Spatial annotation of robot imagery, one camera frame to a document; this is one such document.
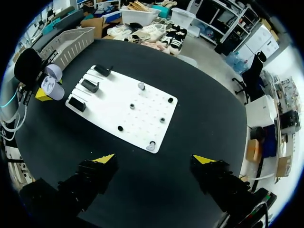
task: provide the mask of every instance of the water bottle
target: water bottle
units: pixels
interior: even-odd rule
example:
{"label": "water bottle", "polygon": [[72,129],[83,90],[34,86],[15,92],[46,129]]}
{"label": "water bottle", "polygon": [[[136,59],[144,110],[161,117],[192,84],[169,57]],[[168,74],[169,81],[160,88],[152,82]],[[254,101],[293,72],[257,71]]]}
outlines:
{"label": "water bottle", "polygon": [[226,57],[226,63],[231,66],[232,68],[234,65],[239,61],[238,59],[238,52],[234,53],[231,52],[227,57]]}
{"label": "water bottle", "polygon": [[242,74],[247,70],[247,60],[244,62],[243,60],[239,60],[233,67],[234,71],[238,74]]}

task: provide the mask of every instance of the white cup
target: white cup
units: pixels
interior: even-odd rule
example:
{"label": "white cup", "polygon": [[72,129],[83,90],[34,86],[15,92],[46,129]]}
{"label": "white cup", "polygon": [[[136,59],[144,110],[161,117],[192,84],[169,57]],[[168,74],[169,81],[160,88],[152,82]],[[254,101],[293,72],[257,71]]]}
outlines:
{"label": "white cup", "polygon": [[65,95],[65,90],[51,76],[46,76],[41,84],[43,92],[54,100],[61,100]]}

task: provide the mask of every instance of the yellow block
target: yellow block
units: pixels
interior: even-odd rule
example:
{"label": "yellow block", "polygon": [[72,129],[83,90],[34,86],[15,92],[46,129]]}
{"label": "yellow block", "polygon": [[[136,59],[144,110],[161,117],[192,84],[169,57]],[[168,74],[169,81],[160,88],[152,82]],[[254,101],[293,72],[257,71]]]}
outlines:
{"label": "yellow block", "polygon": [[206,163],[209,163],[209,162],[216,162],[216,160],[211,160],[211,159],[208,159],[208,158],[204,158],[204,157],[201,157],[201,156],[198,156],[198,155],[193,155],[200,163],[202,164],[206,164]]}
{"label": "yellow block", "polygon": [[100,163],[106,164],[114,155],[115,154],[110,154],[110,155],[107,155],[102,158],[97,158],[97,159],[93,160],[93,162],[100,162]]}
{"label": "yellow block", "polygon": [[37,91],[35,98],[40,101],[49,101],[52,100],[48,95],[46,95],[41,88]]}

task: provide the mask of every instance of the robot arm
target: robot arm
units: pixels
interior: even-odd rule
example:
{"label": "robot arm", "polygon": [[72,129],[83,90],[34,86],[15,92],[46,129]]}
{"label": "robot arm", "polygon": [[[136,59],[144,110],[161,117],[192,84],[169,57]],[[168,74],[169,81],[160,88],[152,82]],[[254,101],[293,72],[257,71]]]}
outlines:
{"label": "robot arm", "polygon": [[225,228],[251,228],[266,214],[276,195],[260,188],[252,193],[249,182],[243,182],[229,171],[229,164],[193,155],[190,169],[204,194],[210,194],[223,212],[229,215]]}
{"label": "robot arm", "polygon": [[20,196],[39,225],[69,223],[86,211],[98,194],[104,194],[118,170],[115,154],[94,161],[82,161],[77,172],[58,183],[58,190],[43,179],[23,187]]}

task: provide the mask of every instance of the cable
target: cable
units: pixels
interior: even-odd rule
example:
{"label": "cable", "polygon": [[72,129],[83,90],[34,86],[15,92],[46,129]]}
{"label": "cable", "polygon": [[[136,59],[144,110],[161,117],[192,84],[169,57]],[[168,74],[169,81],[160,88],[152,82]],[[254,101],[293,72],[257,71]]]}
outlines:
{"label": "cable", "polygon": [[265,210],[265,228],[268,228],[268,206],[266,202],[263,203],[263,207]]}
{"label": "cable", "polygon": [[5,105],[0,106],[0,108],[5,108],[6,106],[8,106],[12,102],[12,100],[15,98],[16,95],[17,95],[17,90],[16,90],[14,96]]}
{"label": "cable", "polygon": [[271,174],[266,175],[266,176],[264,176],[264,177],[249,178],[249,179],[250,179],[250,180],[255,180],[255,181],[257,181],[257,180],[262,180],[262,179],[265,179],[265,178],[273,177],[274,175],[275,175],[274,173],[271,173]]}
{"label": "cable", "polygon": [[[17,125],[16,125],[16,126],[18,126],[19,121],[20,121],[20,114],[18,114],[18,121],[17,121]],[[15,138],[15,134],[16,134],[16,132],[14,132],[13,136],[12,136],[10,139],[8,139],[7,137],[5,137],[5,136],[2,135],[2,134],[1,134],[1,137],[2,137],[3,139],[7,140],[7,141],[12,141],[12,140]]]}
{"label": "cable", "polygon": [[1,120],[1,124],[2,124],[3,128],[4,128],[6,131],[8,131],[8,132],[16,132],[17,130],[19,130],[20,127],[23,125],[23,123],[24,123],[24,121],[25,121],[25,118],[27,117],[27,109],[28,109],[28,107],[25,106],[24,117],[23,117],[22,122],[21,122],[21,124],[20,124],[19,126],[17,126],[17,127],[14,128],[14,129],[10,129],[10,128],[8,128],[8,127],[5,125],[5,123]]}

